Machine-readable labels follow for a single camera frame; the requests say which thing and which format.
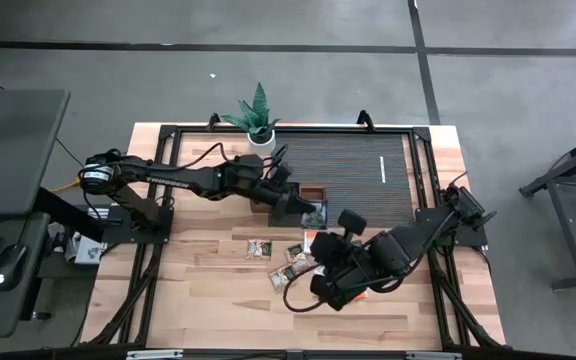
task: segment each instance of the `succulent plant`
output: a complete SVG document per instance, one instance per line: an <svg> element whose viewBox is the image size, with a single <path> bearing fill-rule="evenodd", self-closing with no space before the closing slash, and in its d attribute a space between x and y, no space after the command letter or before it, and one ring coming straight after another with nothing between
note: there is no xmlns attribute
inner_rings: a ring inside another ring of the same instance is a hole
<svg viewBox="0 0 576 360"><path fill-rule="evenodd" d="M272 130L275 124L281 119L268 121L268 100L261 83L257 83L255 97L252 100L252 107L246 100L239 101L239 107L243 116L223 115L223 119L250 134L250 139L257 144L263 144L272 137Z"/></svg>

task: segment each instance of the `green leaves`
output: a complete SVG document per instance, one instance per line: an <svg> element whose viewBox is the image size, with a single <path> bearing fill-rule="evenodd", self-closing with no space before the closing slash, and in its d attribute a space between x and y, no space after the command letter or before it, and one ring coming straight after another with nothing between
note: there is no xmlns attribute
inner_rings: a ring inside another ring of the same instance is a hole
<svg viewBox="0 0 576 360"><path fill-rule="evenodd" d="M275 119L272 123L268 123L270 109L268 108L268 100L266 99L266 93L261 83L257 83L257 90L255 91L255 97L252 101L252 107L250 107L245 100L239 101L239 107L241 108L243 117L224 115L223 118L225 121L240 127L250 134L257 135L271 131L279 121L279 119Z"/></svg>

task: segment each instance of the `white line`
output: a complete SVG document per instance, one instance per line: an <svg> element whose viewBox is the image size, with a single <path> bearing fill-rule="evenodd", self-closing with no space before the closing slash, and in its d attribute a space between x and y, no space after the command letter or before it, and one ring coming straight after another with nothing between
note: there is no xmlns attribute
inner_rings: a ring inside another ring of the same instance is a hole
<svg viewBox="0 0 576 360"><path fill-rule="evenodd" d="M384 157L380 156L379 161L381 162L381 182L386 183L386 171L384 171Z"/></svg>

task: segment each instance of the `wooden tabletop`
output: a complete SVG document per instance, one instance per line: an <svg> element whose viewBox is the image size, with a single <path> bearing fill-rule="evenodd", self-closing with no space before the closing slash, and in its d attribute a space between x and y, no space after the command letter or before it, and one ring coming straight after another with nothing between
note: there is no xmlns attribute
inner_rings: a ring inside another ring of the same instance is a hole
<svg viewBox="0 0 576 360"><path fill-rule="evenodd" d="M128 153L147 159L154 157L160 125L135 124ZM430 131L439 181L444 187L465 171L457 131L453 126L431 126ZM192 161L215 142L224 143L229 157L248 152L245 135L184 134L178 163ZM403 141L403 145L409 181L413 184L408 141ZM424 183L429 184L421 147L419 153ZM170 146L164 159L169 159L169 154ZM214 152L198 167L222 161L218 152ZM462 177L458 184L468 186L467 177ZM133 188L146 196L148 185L134 184ZM281 295L274 292L268 272L286 263L284 250L302 242L302 229L268 228L267 217L253 215L250 202L238 196L210 202L182 189L174 190L173 196L175 219L170 242L162 256L149 347L440 349L425 259L392 293L370 293L368 298L351 303L340 312L324 305L309 313L294 314L284 307ZM427 198L432 201L432 194L427 194ZM414 186L411 199L412 213L418 207ZM369 239L380 230L366 229L360 238ZM250 238L273 241L269 261L246 259ZM103 257L82 341L97 335L125 299L135 248L130 244L119 245ZM464 248L455 250L455 261L463 300L490 335L503 343L486 263L475 251ZM306 275L290 289L293 306L305 307L314 302L309 283L310 276ZM445 301L451 334L458 341L454 312L449 301ZM133 336L141 316L141 302L134 316Z"/></svg>

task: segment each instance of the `concrete floor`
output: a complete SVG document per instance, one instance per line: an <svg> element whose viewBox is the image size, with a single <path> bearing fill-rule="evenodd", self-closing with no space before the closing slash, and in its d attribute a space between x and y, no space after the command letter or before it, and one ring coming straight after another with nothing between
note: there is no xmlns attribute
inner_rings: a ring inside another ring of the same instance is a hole
<svg viewBox="0 0 576 360"><path fill-rule="evenodd" d="M428 46L576 48L576 2L417 3ZM415 44L405 0L0 0L0 38ZM550 290L551 281L574 272L550 199L544 193L528 201L517 192L576 145L576 56L428 62L441 123L458 128L473 193L499 212L486 230L508 344L576 355L576 289ZM351 123L367 109L377 123L429 123L414 54L0 50L1 85L71 91L60 138L80 159L125 149L137 121L235 112L235 100L251 97L257 81L272 113L287 122ZM68 183L77 170L56 148L44 185ZM65 194L73 202L79 196ZM70 344L85 299L67 294L92 284L56 286L66 295L53 300L55 313L73 315L42 325L51 331L20 328L0 340L0 351Z"/></svg>

